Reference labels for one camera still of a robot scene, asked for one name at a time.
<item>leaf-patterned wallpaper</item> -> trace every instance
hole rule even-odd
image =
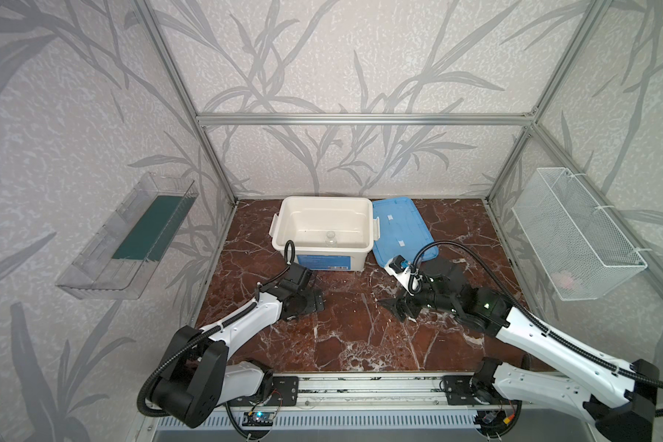
[[[391,113],[531,111],[588,3],[152,1],[199,112]],[[518,129],[208,131],[242,197],[481,197]]]
[[[663,260],[663,0],[613,1],[540,123]],[[549,157],[532,141],[493,205],[537,303],[555,325],[663,379],[663,300],[639,274],[595,301],[563,302],[511,213]],[[663,390],[659,391],[663,404]],[[663,418],[654,441],[663,441]]]
[[[0,441],[126,437],[231,210],[184,115],[128,2],[0,0]],[[200,195],[141,298],[56,288],[146,171]]]

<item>blue plastic lid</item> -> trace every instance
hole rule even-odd
[[[373,218],[380,219],[380,239],[373,244],[373,255],[380,267],[398,255],[412,261],[417,252],[432,243],[432,235],[415,203],[406,197],[373,201]],[[429,261],[439,254],[433,247],[422,257]]]

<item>bin handle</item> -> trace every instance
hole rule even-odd
[[[278,215],[274,214],[273,215],[273,222],[270,223],[270,230],[268,231],[268,235],[270,236],[275,236],[275,229],[278,227]]]
[[[380,240],[380,218],[373,219],[373,241]]]

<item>blue label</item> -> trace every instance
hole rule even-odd
[[[297,261],[310,270],[350,270],[350,256],[297,255]]]

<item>metal mesh basket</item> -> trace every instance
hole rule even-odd
[[[513,213],[563,301],[601,298],[647,266],[566,168],[538,168]]]

